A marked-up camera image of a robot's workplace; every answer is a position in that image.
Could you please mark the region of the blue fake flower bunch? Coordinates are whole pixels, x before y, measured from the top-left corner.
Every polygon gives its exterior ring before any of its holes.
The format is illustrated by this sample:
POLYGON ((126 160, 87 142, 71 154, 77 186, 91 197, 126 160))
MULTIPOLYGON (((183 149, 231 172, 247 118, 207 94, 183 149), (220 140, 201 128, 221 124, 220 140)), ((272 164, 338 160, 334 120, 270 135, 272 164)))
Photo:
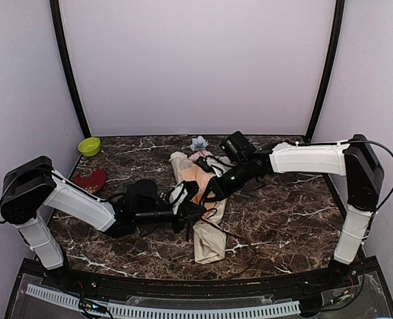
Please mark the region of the blue fake flower bunch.
POLYGON ((198 136, 196 138, 192 138, 192 143, 190 145, 190 148, 193 151, 202 151, 205 150, 209 145, 209 142, 203 137, 203 136, 198 136))

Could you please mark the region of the white fake flower stem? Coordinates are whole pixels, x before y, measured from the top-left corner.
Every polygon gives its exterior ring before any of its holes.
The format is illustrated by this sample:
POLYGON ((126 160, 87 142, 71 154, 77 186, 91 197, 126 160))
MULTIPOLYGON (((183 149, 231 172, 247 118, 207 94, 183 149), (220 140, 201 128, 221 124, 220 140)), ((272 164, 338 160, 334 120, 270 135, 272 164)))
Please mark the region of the white fake flower stem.
POLYGON ((170 155, 170 161, 174 160, 187 160, 188 156, 182 152, 174 152, 170 155))

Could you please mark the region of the black twine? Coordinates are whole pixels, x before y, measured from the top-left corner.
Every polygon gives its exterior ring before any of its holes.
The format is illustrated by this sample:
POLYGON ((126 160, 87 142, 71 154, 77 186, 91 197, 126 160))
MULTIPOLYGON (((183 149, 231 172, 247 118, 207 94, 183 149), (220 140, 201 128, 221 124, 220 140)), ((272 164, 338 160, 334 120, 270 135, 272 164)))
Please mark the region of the black twine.
POLYGON ((190 229, 194 234, 194 261, 200 265, 208 265, 222 261, 226 257, 226 243, 229 237, 237 240, 240 244, 245 242, 250 252, 250 262, 241 271, 229 273, 223 280, 231 280, 238 278, 251 268, 257 260, 257 252, 250 241, 245 237, 231 233, 220 227, 225 211, 227 200, 214 201, 208 203, 204 197, 207 187, 200 187, 192 201, 206 209, 205 213, 200 217, 194 217, 193 221, 188 225, 186 239, 190 238, 190 229))

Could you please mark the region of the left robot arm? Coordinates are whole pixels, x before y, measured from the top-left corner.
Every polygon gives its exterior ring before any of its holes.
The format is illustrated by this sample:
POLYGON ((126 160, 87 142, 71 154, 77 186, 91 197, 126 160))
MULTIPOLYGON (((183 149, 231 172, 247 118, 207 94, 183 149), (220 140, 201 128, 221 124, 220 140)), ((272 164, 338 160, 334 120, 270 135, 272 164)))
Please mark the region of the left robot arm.
POLYGON ((14 225, 43 267, 51 270, 52 280, 70 290, 77 275, 41 219, 41 207, 62 211, 112 238, 131 235, 139 225, 169 224, 179 233, 206 212, 193 201, 198 191, 197 182, 183 181, 162 198, 154 181, 139 179, 126 192, 101 199, 67 180, 50 158, 40 156, 5 175, 0 224, 14 225))

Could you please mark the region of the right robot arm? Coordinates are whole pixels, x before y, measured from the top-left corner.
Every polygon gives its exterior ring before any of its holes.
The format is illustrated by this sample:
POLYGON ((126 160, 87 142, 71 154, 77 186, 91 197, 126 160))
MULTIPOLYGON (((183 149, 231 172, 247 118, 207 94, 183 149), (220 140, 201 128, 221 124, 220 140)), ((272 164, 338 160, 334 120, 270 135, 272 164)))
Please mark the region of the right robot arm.
POLYGON ((253 145, 241 132, 220 144, 231 167, 210 179, 202 202, 218 202, 242 189, 247 183, 266 175, 318 173, 336 176, 342 186, 337 193, 345 205, 344 223, 332 256, 335 262, 323 272, 323 283, 337 288, 348 278, 348 268, 373 220, 393 194, 393 184, 382 194, 385 171, 375 150, 382 149, 393 160, 393 152, 363 134, 335 142, 273 142, 253 145))

